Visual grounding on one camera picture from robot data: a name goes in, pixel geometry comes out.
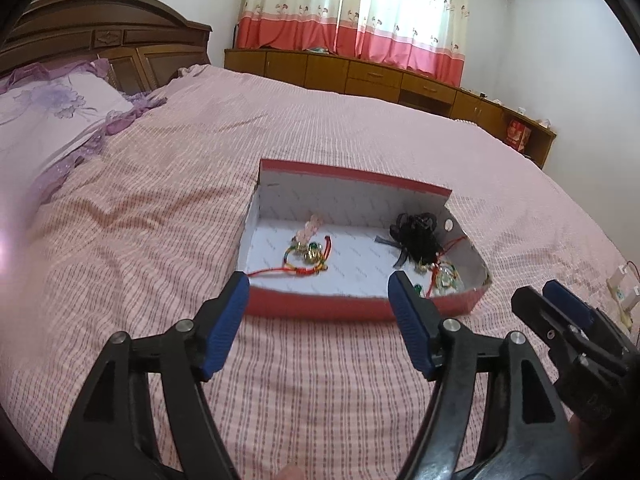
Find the purple floral pillow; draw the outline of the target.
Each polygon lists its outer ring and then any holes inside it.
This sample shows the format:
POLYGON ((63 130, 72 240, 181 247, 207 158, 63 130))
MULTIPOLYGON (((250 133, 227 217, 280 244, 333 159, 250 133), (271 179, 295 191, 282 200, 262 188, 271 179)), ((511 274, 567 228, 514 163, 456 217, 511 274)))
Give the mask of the purple floral pillow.
POLYGON ((1 203, 35 204, 104 136, 165 102, 126 96, 107 80, 104 58, 55 68, 19 67, 1 79, 1 203))

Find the pink white curtain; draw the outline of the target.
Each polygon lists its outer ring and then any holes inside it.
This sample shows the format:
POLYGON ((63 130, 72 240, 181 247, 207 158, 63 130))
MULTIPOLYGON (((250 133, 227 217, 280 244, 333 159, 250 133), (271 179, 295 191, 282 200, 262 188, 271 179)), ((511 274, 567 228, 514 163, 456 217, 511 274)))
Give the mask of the pink white curtain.
POLYGON ((469 0, 244 0, 236 46, 320 49, 460 84, 469 0))

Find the long wooden cabinet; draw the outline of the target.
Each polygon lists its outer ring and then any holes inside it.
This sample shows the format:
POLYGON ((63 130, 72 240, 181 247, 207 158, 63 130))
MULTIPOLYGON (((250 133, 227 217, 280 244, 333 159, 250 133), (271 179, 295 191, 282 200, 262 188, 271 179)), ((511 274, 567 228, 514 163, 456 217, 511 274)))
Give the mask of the long wooden cabinet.
POLYGON ((466 120, 506 142, 512 122, 530 131, 521 154, 538 167, 546 163, 556 133, 486 96, 427 76, 382 64, 306 51, 228 49, 224 67, 309 90, 365 96, 415 110, 466 120))

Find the red cardboard box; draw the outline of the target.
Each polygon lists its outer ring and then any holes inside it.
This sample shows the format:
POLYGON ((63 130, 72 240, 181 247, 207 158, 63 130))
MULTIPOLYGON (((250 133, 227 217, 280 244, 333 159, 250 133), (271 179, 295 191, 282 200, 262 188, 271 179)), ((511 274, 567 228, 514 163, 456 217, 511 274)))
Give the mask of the red cardboard box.
POLYGON ((246 312, 261 318, 386 322, 394 315, 387 281, 402 271, 444 315, 470 313, 488 291, 488 266, 448 202, 449 188, 342 167, 264 159, 242 233, 238 270, 250 280, 246 312), (399 250, 375 243, 388 237, 398 214, 437 218, 442 252, 431 266, 408 260, 393 268, 399 250), (329 248, 328 270, 285 272, 283 255, 310 242, 329 248))

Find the black feather hair clip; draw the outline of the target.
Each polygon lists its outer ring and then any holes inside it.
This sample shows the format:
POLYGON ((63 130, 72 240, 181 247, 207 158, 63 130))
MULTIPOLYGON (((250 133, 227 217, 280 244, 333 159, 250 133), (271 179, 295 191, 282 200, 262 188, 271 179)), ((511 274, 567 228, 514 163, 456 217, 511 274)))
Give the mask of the black feather hair clip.
POLYGON ((376 236, 375 243, 399 250, 393 268, 399 270, 408 260, 418 266, 431 266, 442 252, 442 244, 436 237, 437 218, 430 212, 423 214, 398 214, 388 228, 388 237, 376 236))

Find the multicolour bead bracelet gold charm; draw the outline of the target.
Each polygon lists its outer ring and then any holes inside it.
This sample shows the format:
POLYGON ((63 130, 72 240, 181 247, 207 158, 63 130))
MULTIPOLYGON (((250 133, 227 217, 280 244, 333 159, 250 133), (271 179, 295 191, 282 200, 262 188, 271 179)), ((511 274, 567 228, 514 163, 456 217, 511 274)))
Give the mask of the multicolour bead bracelet gold charm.
POLYGON ((299 276, 314 275, 328 270, 330 254, 329 248, 324 248, 320 243, 310 242, 306 245, 297 244, 290 246, 283 255, 282 266, 285 272, 299 276), (288 262, 288 257, 294 255, 302 262, 300 266, 288 262))

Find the dark wooden headboard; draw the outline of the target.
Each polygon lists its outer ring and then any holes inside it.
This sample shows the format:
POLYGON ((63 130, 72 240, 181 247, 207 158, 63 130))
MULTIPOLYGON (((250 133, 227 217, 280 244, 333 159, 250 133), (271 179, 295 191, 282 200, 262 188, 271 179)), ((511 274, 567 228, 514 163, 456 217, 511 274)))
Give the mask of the dark wooden headboard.
POLYGON ((1 73, 105 58, 117 90, 151 91, 207 64, 211 32, 158 0, 34 0, 1 47, 1 73))

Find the red box on shelf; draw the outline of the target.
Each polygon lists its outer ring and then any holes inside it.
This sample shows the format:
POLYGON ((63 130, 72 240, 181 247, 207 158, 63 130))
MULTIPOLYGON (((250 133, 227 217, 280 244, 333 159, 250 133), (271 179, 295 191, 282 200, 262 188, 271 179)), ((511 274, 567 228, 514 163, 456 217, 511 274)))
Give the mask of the red box on shelf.
POLYGON ((511 119, 506 129, 506 144, 519 153, 525 151, 527 142, 530 137, 532 129, 524 122, 520 122, 517 119, 511 119))

